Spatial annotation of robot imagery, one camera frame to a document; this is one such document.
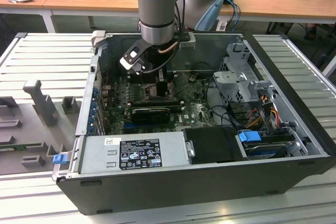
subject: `yellow wire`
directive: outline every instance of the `yellow wire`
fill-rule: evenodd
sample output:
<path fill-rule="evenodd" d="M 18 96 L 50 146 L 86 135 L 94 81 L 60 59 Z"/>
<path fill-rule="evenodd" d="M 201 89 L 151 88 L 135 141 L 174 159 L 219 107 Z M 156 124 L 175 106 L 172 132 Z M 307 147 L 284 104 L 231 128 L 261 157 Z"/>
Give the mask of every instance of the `yellow wire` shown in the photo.
<path fill-rule="evenodd" d="M 247 128 L 256 125 L 257 123 L 259 123 L 261 121 L 261 116 L 258 117 L 258 119 L 256 119 L 255 121 L 251 122 L 248 126 L 246 126 Z"/>

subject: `metal grate workbench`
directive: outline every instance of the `metal grate workbench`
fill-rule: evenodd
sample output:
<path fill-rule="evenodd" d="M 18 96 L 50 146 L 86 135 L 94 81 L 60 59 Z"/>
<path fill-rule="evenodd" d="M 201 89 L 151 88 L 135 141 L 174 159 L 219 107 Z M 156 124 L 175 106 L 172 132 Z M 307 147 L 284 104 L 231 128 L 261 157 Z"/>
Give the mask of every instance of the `metal grate workbench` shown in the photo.
<path fill-rule="evenodd" d="M 255 38 L 333 140 L 336 140 L 336 89 L 289 39 Z M 264 79 L 265 72 L 256 66 Z"/>
<path fill-rule="evenodd" d="M 53 102 L 64 96 L 81 101 L 92 48 L 91 34 L 28 34 L 15 38 L 0 58 L 0 97 L 32 103 L 22 90 L 26 80 L 42 82 L 42 93 Z"/>

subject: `white label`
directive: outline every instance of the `white label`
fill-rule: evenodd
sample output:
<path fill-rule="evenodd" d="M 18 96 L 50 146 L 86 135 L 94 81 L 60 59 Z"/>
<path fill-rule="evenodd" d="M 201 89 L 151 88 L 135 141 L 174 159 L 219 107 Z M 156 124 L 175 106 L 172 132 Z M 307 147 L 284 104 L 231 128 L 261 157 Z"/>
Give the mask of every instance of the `white label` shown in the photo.
<path fill-rule="evenodd" d="M 151 160 L 151 163 L 160 163 L 161 162 L 161 159 L 152 159 Z"/>
<path fill-rule="evenodd" d="M 121 137 L 109 137 L 105 138 L 105 145 L 119 145 Z"/>

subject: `motherboard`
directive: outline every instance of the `motherboard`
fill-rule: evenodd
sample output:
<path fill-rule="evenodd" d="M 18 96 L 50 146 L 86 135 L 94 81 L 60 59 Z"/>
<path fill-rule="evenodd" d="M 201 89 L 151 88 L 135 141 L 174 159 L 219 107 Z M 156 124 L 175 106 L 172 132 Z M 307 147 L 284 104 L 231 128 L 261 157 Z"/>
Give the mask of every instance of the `motherboard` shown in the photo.
<path fill-rule="evenodd" d="M 215 126 L 212 112 L 205 104 L 206 88 L 206 78 L 180 72 L 168 81 L 166 95 L 158 97 L 153 95 L 155 84 L 119 77 L 102 87 L 106 133 L 174 132 Z M 145 114 L 148 111 L 152 112 L 150 118 Z"/>

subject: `table leg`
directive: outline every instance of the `table leg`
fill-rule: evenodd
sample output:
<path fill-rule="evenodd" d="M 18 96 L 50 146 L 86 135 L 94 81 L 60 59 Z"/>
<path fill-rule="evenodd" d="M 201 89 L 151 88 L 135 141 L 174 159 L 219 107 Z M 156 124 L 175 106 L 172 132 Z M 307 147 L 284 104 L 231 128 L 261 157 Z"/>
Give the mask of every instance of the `table leg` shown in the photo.
<path fill-rule="evenodd" d="M 328 78 L 334 72 L 335 69 L 336 69 L 336 56 L 326 66 L 326 68 L 324 69 L 322 73 L 325 75 L 325 77 Z"/>
<path fill-rule="evenodd" d="M 43 10 L 41 16 L 44 20 L 44 24 L 46 25 L 48 33 L 58 33 L 51 11 Z"/>
<path fill-rule="evenodd" d="M 93 17 L 92 16 L 88 16 L 88 18 L 89 18 L 89 24 L 90 24 L 90 28 L 92 28 L 92 29 L 95 29 L 95 21 L 93 21 Z"/>

